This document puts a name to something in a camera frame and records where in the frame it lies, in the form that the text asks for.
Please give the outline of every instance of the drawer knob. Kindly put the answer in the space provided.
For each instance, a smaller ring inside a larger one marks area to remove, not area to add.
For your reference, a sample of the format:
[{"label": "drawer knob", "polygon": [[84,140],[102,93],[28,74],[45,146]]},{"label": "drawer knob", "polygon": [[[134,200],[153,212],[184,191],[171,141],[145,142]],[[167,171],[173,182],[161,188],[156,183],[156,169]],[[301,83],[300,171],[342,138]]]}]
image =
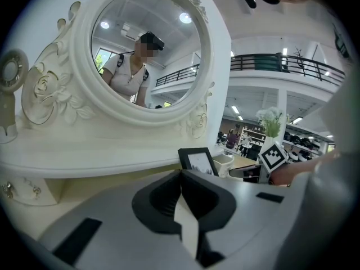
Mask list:
[{"label": "drawer knob", "polygon": [[5,193],[5,195],[11,199],[12,198],[12,190],[13,189],[13,186],[10,182],[7,182],[6,184],[4,184],[2,186],[2,191]]}]

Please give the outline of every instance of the black metal railing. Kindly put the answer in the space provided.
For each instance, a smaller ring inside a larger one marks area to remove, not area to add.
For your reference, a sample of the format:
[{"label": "black metal railing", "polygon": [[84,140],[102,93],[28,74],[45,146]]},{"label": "black metal railing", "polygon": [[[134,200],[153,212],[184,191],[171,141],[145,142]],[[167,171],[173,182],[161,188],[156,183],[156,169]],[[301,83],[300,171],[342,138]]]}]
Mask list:
[{"label": "black metal railing", "polygon": [[199,70],[199,66],[200,64],[192,65],[188,68],[184,68],[174,73],[168,74],[164,77],[161,77],[158,80],[156,80],[156,87],[160,85],[165,85],[170,82],[179,81],[181,79],[196,77],[197,72]]},{"label": "black metal railing", "polygon": [[[196,77],[199,65],[176,71],[161,77],[156,81],[156,86],[178,81],[184,78]],[[316,78],[319,81],[340,86],[345,78],[344,72],[324,63],[300,58],[284,56],[281,54],[247,54],[231,58],[230,71],[262,70],[298,74],[303,77]]]}]

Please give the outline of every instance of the mirror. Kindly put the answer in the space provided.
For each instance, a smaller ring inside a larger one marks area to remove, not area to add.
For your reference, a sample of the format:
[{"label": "mirror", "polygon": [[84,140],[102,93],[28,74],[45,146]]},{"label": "mirror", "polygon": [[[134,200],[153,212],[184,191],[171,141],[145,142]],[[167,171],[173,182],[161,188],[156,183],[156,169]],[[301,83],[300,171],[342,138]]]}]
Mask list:
[{"label": "mirror", "polygon": [[179,101],[196,79],[200,38],[171,0],[114,0],[100,14],[92,57],[103,80],[127,101],[158,109]]}]

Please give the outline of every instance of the picture frame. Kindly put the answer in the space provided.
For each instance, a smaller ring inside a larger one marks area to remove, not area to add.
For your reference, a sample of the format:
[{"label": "picture frame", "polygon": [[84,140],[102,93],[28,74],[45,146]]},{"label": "picture frame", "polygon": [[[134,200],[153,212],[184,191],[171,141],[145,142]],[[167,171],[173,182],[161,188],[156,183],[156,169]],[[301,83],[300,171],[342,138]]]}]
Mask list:
[{"label": "picture frame", "polygon": [[219,176],[207,147],[180,148],[178,153],[182,169],[198,170],[204,174]]}]

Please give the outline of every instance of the shopper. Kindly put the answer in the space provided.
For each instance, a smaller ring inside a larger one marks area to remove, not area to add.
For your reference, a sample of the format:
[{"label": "shopper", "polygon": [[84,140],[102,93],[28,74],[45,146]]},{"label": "shopper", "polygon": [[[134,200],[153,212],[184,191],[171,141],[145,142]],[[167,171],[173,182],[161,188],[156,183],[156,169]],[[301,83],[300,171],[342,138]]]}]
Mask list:
[{"label": "shopper", "polygon": [[158,51],[164,48],[164,42],[152,32],[147,32],[135,43],[132,54],[119,54],[110,58],[103,66],[102,78],[126,100],[137,94],[136,104],[146,107],[145,96],[150,85],[150,76],[144,63],[149,63]]},{"label": "shopper", "polygon": [[235,144],[238,143],[241,133],[239,133],[240,124],[235,125],[235,129],[231,129],[227,134],[226,148],[233,149]]}]

